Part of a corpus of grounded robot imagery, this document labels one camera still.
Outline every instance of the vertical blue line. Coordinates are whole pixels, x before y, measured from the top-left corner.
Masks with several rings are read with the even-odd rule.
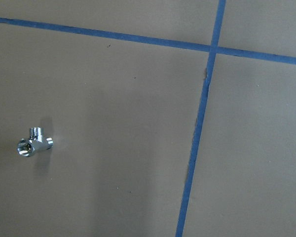
[[[187,206],[188,206],[189,196],[190,196],[192,182],[193,182],[193,175],[194,175],[194,170],[195,170],[195,162],[196,162],[196,158],[197,158],[198,147],[199,147],[202,127],[203,127],[203,121],[204,121],[204,116],[205,116],[208,91],[209,91],[209,86],[210,86],[212,75],[213,75],[215,57],[216,57],[216,53],[217,53],[217,49],[218,49],[218,41],[219,41],[221,28],[222,28],[222,18],[223,18],[223,13],[224,13],[224,9],[225,9],[225,4],[226,4],[226,0],[220,0],[218,3],[218,9],[217,9],[217,14],[216,14],[214,30],[213,30],[211,48],[209,51],[207,66],[206,66],[207,76],[206,76],[206,79],[204,80],[204,83],[203,83],[201,101],[200,101],[199,108],[198,108],[197,122],[196,122],[194,136],[193,136],[190,159],[188,162],[188,174],[187,174],[187,179],[186,179],[184,191],[183,191],[183,197],[182,197],[181,208],[180,208],[180,213],[179,213],[176,237],[182,237],[182,235],[183,235]]]

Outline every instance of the gray surface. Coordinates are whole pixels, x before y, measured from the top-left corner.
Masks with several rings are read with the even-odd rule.
[[[218,55],[185,237],[296,237],[296,66]]]
[[[0,17],[210,44],[218,0],[0,0]]]
[[[206,60],[0,24],[0,237],[174,236]]]
[[[296,57],[296,0],[227,0],[219,43]]]

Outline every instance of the plumbing fitting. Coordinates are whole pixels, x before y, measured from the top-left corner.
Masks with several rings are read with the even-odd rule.
[[[36,152],[50,149],[53,146],[51,137],[44,138],[44,129],[40,127],[30,128],[30,137],[21,139],[18,143],[18,153],[24,157],[31,157]]]

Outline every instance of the shiny metal object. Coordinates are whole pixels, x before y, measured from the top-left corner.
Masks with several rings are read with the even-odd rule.
[[[24,157],[31,157],[36,152],[41,152],[52,148],[53,139],[44,138],[44,129],[40,127],[30,128],[30,137],[21,139],[18,143],[18,153]]]

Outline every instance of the blue tape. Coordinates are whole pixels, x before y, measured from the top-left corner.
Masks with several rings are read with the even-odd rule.
[[[68,33],[81,34],[81,35],[87,35],[87,36],[110,38],[110,39],[116,39],[116,40],[126,40],[126,41],[139,42],[139,43],[155,44],[155,45],[174,47],[174,48],[191,49],[191,50],[197,50],[197,51],[203,51],[203,52],[209,52],[210,50],[209,45],[198,44],[198,43],[189,43],[189,42],[169,40],[169,39],[158,39],[158,38],[152,38],[152,37],[122,34],[122,33],[109,32],[109,31],[92,30],[92,29],[86,29],[86,28],[63,26],[63,25],[42,23],[42,22],[35,22],[35,21],[6,19],[6,18],[0,17],[0,23],[53,30],[53,31],[68,32]]]
[[[289,57],[289,56],[276,55],[276,54],[270,54],[270,53],[260,53],[260,52],[253,52],[253,51],[247,51],[247,50],[225,48],[225,47],[218,47],[217,53],[296,65],[296,57]]]
[[[191,193],[191,187],[192,187],[194,170],[195,170],[195,163],[196,163],[196,159],[197,159],[198,147],[199,147],[199,142],[200,142],[200,138],[201,138],[201,132],[202,132],[205,110],[206,110],[206,105],[207,105],[208,91],[209,91],[209,86],[210,86],[211,79],[212,79],[215,57],[216,57],[216,53],[217,53],[217,49],[218,49],[218,41],[219,41],[221,28],[222,28],[222,19],[223,19],[225,4],[226,4],[226,0],[220,0],[218,3],[218,9],[217,9],[217,14],[216,14],[214,30],[213,30],[211,48],[210,48],[209,56],[208,56],[208,60],[207,60],[207,67],[206,67],[207,76],[206,76],[206,79],[204,80],[204,83],[203,83],[201,101],[200,101],[199,108],[198,108],[197,122],[196,122],[194,136],[193,136],[190,159],[188,162],[188,174],[187,174],[187,179],[186,179],[184,191],[183,191],[183,197],[182,197],[181,208],[180,208],[180,213],[179,213],[176,237],[182,237],[182,235],[183,235],[187,206],[188,206],[189,196]]]

